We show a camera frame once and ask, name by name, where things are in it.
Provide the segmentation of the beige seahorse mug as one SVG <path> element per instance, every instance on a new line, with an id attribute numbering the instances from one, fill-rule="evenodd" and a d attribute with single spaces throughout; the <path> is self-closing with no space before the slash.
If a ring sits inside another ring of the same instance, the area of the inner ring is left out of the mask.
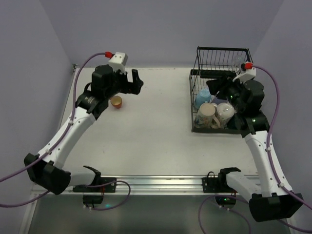
<path id="1" fill-rule="evenodd" d="M 195 117 L 195 126 L 198 128 L 219 129 L 221 123 L 216 117 L 216 108 L 211 103 L 203 103 Z"/>

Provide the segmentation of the small clear glass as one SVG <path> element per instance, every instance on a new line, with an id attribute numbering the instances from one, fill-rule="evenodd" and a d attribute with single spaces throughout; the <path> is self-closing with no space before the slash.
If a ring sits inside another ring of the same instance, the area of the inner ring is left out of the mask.
<path id="1" fill-rule="evenodd" d="M 236 55 L 232 59 L 232 67 L 235 69 L 241 69 L 242 64 L 245 62 L 243 55 Z"/>

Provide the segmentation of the orange ceramic mug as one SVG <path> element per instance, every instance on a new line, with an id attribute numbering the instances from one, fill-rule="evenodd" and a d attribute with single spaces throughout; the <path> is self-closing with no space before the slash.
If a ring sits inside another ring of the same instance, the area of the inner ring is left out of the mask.
<path id="1" fill-rule="evenodd" d="M 110 103 L 114 108 L 120 109 L 122 107 L 122 98 L 120 96 L 113 96 L 110 99 Z"/>

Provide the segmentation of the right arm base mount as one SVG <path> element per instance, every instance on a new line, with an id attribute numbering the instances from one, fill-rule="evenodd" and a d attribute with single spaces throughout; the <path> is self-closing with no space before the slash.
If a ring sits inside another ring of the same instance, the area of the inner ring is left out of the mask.
<path id="1" fill-rule="evenodd" d="M 210 171 L 208 174 L 201 179 L 202 189 L 204 193 L 230 193 L 230 196 L 236 196 L 236 191 L 230 188 L 226 183 L 226 175 L 231 172 L 241 172 L 237 167 L 230 167 L 220 169 L 218 175 Z M 227 197 L 216 196 L 216 203 L 225 208 L 233 208 L 236 204 L 236 200 Z"/>

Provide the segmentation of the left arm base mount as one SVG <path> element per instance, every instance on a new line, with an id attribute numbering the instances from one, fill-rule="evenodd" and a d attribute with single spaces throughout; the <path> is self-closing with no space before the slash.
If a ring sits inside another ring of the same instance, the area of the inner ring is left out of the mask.
<path id="1" fill-rule="evenodd" d="M 101 172 L 90 166 L 71 175 L 70 185 L 74 193 L 83 193 L 82 203 L 89 210 L 96 209 L 104 200 L 105 193 L 114 193 L 116 177 L 102 177 Z"/>

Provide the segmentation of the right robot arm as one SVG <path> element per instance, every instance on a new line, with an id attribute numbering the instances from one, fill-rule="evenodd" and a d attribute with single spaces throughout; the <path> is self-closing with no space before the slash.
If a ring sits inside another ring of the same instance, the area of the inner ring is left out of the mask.
<path id="1" fill-rule="evenodd" d="M 241 83 L 226 77 L 206 83 L 212 95 L 227 100 L 236 110 L 233 122 L 251 151 L 260 179 L 256 185 L 240 169 L 231 167 L 207 178 L 207 184 L 222 192 L 238 192 L 257 222 L 292 217 L 302 206 L 303 197 L 293 192 L 274 151 L 271 127 L 260 109 L 264 86 L 254 79 Z"/>

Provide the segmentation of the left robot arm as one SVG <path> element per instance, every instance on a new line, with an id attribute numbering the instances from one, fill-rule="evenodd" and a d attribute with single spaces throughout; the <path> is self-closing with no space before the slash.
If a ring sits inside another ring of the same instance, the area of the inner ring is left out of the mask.
<path id="1" fill-rule="evenodd" d="M 131 82 L 127 73 L 114 71 L 110 65 L 97 66 L 91 82 L 73 104 L 66 122 L 55 136 L 36 155 L 28 154 L 24 164 L 30 180 L 55 195 L 63 193 L 67 187 L 100 185 L 100 171 L 83 166 L 80 169 L 66 170 L 64 164 L 73 147 L 108 108 L 109 100 L 118 93 L 138 95 L 144 82 L 138 70 L 132 69 Z"/>

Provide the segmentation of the white floral mug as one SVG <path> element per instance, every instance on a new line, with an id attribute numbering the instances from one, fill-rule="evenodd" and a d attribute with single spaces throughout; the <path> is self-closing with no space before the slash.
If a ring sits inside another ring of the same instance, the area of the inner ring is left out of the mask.
<path id="1" fill-rule="evenodd" d="M 235 110 L 229 103 L 221 103 L 216 108 L 216 117 L 220 122 L 220 126 L 224 127 L 228 121 L 234 116 Z"/>

